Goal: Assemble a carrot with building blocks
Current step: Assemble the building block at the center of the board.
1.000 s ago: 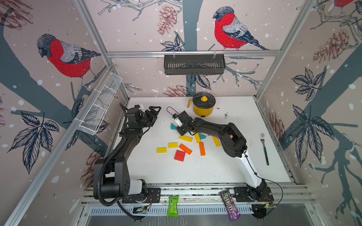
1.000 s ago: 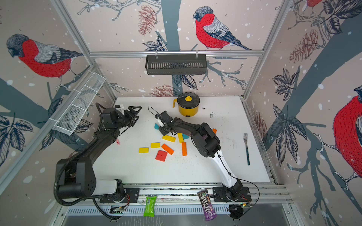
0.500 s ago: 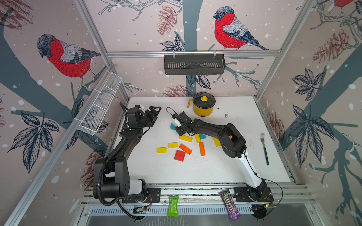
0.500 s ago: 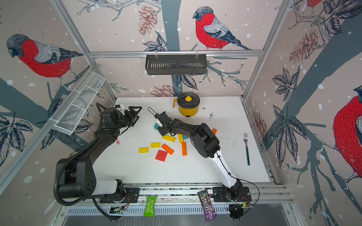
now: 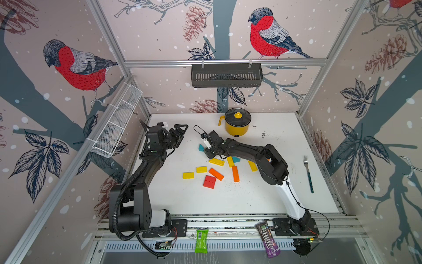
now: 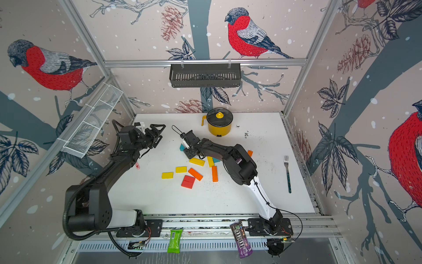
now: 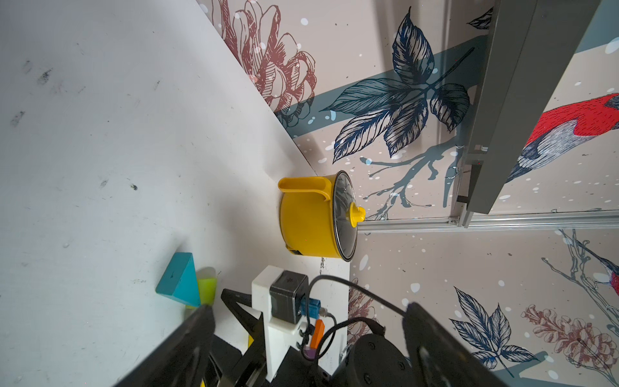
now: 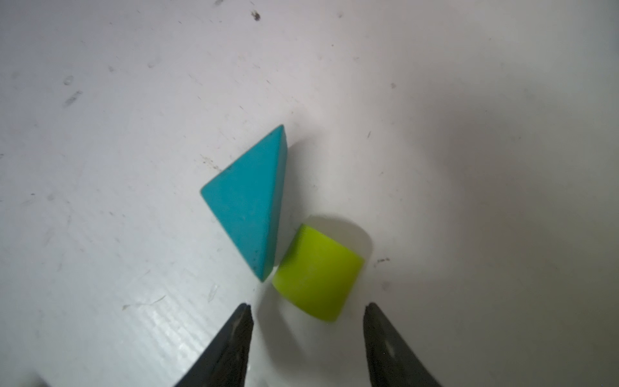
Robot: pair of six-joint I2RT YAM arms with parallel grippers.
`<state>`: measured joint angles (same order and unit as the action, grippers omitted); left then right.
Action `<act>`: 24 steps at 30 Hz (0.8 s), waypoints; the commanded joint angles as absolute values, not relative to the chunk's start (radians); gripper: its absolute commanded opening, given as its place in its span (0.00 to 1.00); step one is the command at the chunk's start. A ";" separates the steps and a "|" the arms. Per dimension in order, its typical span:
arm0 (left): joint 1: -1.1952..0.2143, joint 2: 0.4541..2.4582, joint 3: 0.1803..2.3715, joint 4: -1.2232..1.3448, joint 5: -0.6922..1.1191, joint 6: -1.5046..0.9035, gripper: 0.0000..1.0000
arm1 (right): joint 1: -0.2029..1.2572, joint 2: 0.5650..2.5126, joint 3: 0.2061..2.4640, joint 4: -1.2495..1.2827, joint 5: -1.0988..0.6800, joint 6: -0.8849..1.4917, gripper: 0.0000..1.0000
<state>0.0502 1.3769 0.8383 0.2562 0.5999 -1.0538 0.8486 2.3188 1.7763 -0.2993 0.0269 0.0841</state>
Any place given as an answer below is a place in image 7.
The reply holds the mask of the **light green cylinder block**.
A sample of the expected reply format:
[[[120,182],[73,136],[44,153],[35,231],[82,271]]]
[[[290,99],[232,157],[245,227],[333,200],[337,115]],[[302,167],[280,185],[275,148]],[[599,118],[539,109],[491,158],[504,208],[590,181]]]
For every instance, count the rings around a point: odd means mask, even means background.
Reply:
[[[196,274],[201,304],[213,306],[217,296],[217,270],[213,267],[204,267],[198,269]]]

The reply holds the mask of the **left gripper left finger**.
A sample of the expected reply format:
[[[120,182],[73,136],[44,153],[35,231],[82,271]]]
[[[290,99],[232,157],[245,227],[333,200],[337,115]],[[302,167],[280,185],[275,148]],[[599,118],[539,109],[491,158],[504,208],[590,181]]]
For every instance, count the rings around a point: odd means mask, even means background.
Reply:
[[[118,386],[194,386],[206,374],[215,330],[211,306],[200,306]]]

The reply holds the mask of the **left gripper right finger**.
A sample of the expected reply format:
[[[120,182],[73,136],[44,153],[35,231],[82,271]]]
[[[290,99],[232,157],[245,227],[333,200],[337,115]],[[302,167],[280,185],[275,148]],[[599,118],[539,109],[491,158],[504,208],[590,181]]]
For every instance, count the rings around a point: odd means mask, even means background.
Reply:
[[[409,386],[504,386],[417,303],[407,306],[403,332],[412,376]]]

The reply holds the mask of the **teal triangle block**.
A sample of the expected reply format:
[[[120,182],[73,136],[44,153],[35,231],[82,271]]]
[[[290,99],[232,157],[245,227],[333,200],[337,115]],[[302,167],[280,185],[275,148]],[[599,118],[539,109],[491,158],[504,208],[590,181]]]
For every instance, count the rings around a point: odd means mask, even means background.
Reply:
[[[156,293],[185,306],[201,306],[192,253],[174,253],[156,287]]]

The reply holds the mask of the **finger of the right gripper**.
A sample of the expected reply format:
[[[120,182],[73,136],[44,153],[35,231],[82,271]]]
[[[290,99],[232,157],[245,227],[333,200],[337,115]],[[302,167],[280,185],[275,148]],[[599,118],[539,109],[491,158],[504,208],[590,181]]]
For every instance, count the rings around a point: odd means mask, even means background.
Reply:
[[[251,306],[251,295],[235,290],[224,289],[223,303],[236,317],[237,321],[253,338],[252,344],[230,372],[223,374],[226,386],[266,386],[266,349],[264,338],[264,316],[254,317],[243,307]]]

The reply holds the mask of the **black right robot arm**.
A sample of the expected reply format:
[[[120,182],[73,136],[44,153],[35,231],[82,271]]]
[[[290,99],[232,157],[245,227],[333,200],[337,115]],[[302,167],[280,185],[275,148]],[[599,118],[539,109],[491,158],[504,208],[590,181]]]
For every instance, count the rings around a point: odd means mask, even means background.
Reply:
[[[214,339],[210,361],[214,369],[210,385],[217,386],[411,386],[412,366],[383,335],[365,335],[357,340],[330,375],[313,366],[295,348],[287,348],[279,369],[268,379],[268,354],[264,318],[243,309],[251,306],[251,295],[224,290],[223,303],[253,338],[241,353],[219,337]]]

